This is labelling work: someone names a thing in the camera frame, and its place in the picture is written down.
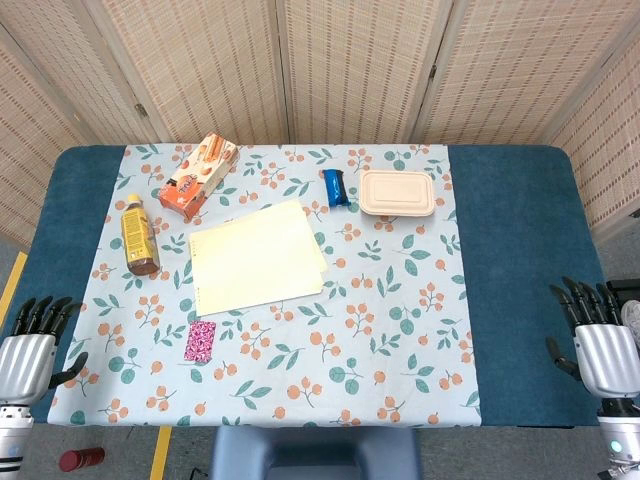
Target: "black robot finger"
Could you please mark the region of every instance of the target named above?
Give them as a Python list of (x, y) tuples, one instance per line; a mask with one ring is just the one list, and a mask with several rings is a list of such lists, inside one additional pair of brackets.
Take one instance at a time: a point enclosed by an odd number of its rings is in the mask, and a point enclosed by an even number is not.
[(556, 297), (560, 306), (562, 306), (562, 310), (564, 312), (564, 316), (569, 324), (569, 329), (571, 330), (571, 334), (575, 336), (576, 327), (584, 324), (584, 321), (581, 318), (580, 311), (576, 308), (573, 300), (571, 300), (571, 296), (565, 292), (562, 288), (556, 285), (549, 285), (551, 289), (551, 293)]
[(595, 314), (594, 318), (596, 323), (609, 323), (607, 321), (607, 314), (605, 312), (604, 306), (602, 305), (602, 302), (600, 302), (600, 297), (598, 296), (598, 293), (590, 285), (587, 285), (586, 283), (580, 282), (580, 287), (582, 287), (582, 289), (587, 294), (587, 298), (589, 299), (589, 304), (591, 305), (591, 308)]
[(76, 312), (80, 311), (81, 303), (72, 303), (62, 309), (60, 315), (58, 315), (51, 326), (51, 334), (56, 337), (56, 345), (60, 342), (60, 337), (64, 333), (64, 329), (67, 327), (69, 317)]
[(601, 283), (596, 284), (596, 288), (598, 289), (598, 292), (600, 292), (602, 300), (604, 301), (608, 323), (613, 325), (622, 325), (620, 310), (618, 310), (618, 304), (616, 299), (613, 297), (613, 294)]
[(587, 299), (585, 296), (586, 294), (584, 293), (582, 288), (580, 288), (580, 285), (578, 285), (576, 282), (571, 280), (569, 277), (562, 277), (562, 281), (571, 292), (571, 295), (573, 296), (573, 300), (575, 301), (578, 307), (578, 310), (580, 311), (580, 315), (582, 315), (584, 323), (587, 323), (587, 324), (595, 323), (594, 321), (595, 314), (591, 311), (591, 307), (587, 303)]
[(47, 305), (51, 303), (51, 300), (53, 300), (53, 297), (48, 296), (36, 304), (33, 312), (31, 312), (31, 316), (29, 317), (29, 323), (27, 323), (27, 334), (36, 333), (36, 331), (38, 331), (44, 311), (46, 310)]
[(13, 330), (11, 331), (11, 335), (22, 335), (27, 332), (27, 318), (29, 318), (29, 311), (36, 304), (35, 298), (30, 298), (26, 302), (22, 304), (20, 310), (18, 310), (18, 315), (16, 316), (16, 321), (13, 324)]
[(62, 307), (71, 302), (71, 297), (63, 297), (59, 300), (56, 300), (49, 307), (49, 311), (44, 316), (44, 319), (40, 323), (40, 328), (38, 328), (38, 333), (49, 333), (51, 332), (51, 327), (53, 326), (55, 319), (58, 317), (60, 312), (62, 311)]

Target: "stack of paper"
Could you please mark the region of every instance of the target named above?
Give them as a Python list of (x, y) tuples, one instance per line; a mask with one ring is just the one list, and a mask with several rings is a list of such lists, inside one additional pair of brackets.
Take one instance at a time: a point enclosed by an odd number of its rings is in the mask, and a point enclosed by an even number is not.
[(199, 316), (322, 291), (327, 263), (292, 200), (189, 237)]

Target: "pink card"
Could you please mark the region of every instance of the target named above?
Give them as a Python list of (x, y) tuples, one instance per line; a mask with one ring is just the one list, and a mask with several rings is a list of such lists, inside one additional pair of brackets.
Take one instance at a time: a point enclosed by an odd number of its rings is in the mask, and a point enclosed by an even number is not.
[(216, 324), (213, 322), (193, 322), (189, 327), (189, 338), (184, 359), (199, 363), (211, 360), (213, 350), (213, 337), (216, 332)]

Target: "red can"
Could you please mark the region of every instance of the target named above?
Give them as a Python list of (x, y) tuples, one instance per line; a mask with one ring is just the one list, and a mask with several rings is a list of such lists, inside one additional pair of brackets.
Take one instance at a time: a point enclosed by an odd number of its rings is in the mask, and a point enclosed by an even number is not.
[(68, 450), (60, 457), (60, 470), (63, 472), (70, 472), (79, 468), (90, 467), (91, 465), (98, 465), (104, 460), (104, 449), (102, 447), (97, 448), (85, 448), (84, 450)]

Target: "blue chair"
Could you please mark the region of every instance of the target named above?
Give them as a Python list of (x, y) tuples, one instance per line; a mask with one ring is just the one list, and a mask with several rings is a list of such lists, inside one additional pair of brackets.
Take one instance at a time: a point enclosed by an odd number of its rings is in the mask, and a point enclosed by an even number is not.
[[(410, 428), (223, 426), (217, 429), (212, 458), (213, 480), (422, 478)], [(296, 476), (288, 473), (294, 471)]]

